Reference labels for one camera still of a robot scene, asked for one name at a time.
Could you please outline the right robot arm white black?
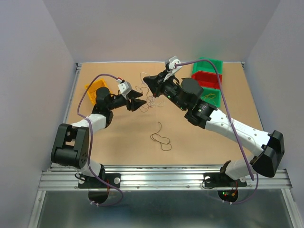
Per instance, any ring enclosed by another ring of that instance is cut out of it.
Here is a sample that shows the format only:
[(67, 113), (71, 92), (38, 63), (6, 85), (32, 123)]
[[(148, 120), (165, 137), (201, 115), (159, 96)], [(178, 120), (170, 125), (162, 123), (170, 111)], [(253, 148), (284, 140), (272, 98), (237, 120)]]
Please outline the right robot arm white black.
[(247, 161), (227, 161), (218, 173), (208, 173), (206, 187), (231, 187), (235, 181), (250, 173), (268, 178), (275, 176), (285, 153), (282, 133), (260, 131), (229, 119), (226, 113), (201, 98), (203, 88), (195, 79), (185, 78), (179, 84), (174, 82), (173, 77), (166, 79), (161, 72), (156, 76), (146, 76), (143, 81), (154, 97), (163, 95), (186, 111), (185, 118), (192, 125), (241, 142), (252, 153)]

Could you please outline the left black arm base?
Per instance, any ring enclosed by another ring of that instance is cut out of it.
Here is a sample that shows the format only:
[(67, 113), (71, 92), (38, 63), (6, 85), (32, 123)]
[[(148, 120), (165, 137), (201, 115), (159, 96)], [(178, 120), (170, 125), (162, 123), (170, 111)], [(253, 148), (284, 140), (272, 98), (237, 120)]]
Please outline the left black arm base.
[[(83, 174), (79, 174), (79, 177), (77, 179), (79, 189), (106, 189), (108, 187), (95, 177), (89, 177)], [(121, 174), (106, 173), (104, 181), (114, 187), (120, 188)]]

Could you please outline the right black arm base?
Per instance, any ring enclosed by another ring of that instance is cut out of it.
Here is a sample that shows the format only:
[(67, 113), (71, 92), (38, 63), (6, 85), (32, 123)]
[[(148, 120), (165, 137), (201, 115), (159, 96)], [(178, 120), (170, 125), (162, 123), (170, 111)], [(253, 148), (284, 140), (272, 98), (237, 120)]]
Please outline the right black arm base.
[(203, 186), (211, 188), (232, 188), (232, 187), (246, 187), (247, 182), (242, 182), (240, 179), (233, 180), (224, 173), (207, 172), (203, 174)]

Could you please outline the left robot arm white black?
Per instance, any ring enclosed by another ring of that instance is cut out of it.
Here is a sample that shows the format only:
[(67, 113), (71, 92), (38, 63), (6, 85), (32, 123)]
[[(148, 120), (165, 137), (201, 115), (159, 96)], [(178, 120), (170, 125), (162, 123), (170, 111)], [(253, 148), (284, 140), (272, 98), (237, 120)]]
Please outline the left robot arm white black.
[(114, 109), (125, 106), (128, 111), (133, 112), (146, 104), (146, 101), (139, 99), (141, 96), (142, 93), (133, 89), (126, 95), (114, 95), (106, 87), (97, 89), (96, 104), (89, 116), (73, 124), (59, 125), (51, 152), (51, 161), (81, 172), (83, 174), (83, 177), (80, 177), (81, 181), (89, 178), (95, 187), (103, 186), (105, 169), (89, 156), (92, 142), (90, 136), (110, 125)]

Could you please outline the yellow plastic bin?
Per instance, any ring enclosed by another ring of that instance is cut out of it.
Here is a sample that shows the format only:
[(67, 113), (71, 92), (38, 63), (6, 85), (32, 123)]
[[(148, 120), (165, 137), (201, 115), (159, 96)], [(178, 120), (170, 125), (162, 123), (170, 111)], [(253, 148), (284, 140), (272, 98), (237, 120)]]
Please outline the yellow plastic bin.
[(87, 91), (87, 94), (88, 94), (88, 97), (89, 97), (92, 105), (94, 106), (96, 104), (95, 99), (96, 99), (97, 90), (101, 87), (107, 87), (107, 83), (103, 78), (101, 78), (101, 79), (94, 81), (91, 86), (89, 86), (89, 85), (90, 84), (85, 85), (85, 89), (89, 88)]

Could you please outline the red plastic bin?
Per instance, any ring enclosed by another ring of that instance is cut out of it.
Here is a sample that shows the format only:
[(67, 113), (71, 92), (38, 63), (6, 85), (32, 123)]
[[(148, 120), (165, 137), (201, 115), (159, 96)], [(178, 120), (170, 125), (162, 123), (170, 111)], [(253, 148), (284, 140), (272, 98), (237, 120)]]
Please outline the red plastic bin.
[(199, 85), (202, 87), (212, 88), (219, 90), (219, 82), (217, 75), (215, 73), (198, 71), (191, 75), (191, 78), (198, 81)]

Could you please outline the far green plastic bin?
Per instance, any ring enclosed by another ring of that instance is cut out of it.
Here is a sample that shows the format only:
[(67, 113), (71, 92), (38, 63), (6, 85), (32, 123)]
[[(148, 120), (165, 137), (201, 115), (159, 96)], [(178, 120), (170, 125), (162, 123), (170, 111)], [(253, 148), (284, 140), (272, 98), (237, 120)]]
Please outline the far green plastic bin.
[[(221, 75), (223, 73), (223, 61), (222, 60), (206, 58), (206, 57), (201, 57), (200, 59), (208, 59), (216, 67), (219, 75)], [(207, 61), (200, 61), (200, 62), (196, 62), (193, 64), (192, 74), (199, 72), (199, 71), (215, 74), (213, 66)]]

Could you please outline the green plastic bin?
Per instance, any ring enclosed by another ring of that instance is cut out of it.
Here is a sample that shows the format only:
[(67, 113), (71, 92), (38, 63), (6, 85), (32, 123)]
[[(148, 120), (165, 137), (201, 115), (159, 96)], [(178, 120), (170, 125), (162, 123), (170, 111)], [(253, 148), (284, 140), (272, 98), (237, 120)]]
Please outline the green plastic bin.
[[(206, 57), (201, 57), (200, 59), (208, 59), (216, 67), (219, 75), (221, 75), (223, 73), (223, 61), (222, 60), (206, 58)], [(215, 74), (213, 66), (207, 61), (200, 61), (200, 62), (196, 62), (193, 64), (192, 74), (199, 72), (199, 71)]]
[(221, 91), (218, 89), (203, 87), (201, 99), (220, 108), (221, 106)]

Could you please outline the near green plastic bin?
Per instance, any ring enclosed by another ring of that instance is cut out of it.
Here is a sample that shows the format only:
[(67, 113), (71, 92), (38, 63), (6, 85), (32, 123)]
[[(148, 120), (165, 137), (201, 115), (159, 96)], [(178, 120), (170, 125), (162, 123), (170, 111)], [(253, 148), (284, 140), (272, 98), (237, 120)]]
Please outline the near green plastic bin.
[(220, 108), (221, 106), (221, 91), (218, 89), (203, 87), (201, 99)]

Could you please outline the aluminium mounting rail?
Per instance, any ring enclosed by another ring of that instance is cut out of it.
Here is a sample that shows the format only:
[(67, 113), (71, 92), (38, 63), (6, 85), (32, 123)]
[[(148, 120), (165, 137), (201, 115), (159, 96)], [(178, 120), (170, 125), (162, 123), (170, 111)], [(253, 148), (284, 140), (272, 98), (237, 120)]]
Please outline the aluminium mounting rail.
[[(115, 166), (107, 165), (106, 173), (121, 175), (120, 188), (123, 191), (137, 190), (200, 190), (204, 174), (218, 172), (218, 165), (192, 166)], [(78, 190), (78, 180), (72, 168), (52, 164), (41, 174), (38, 189)]]

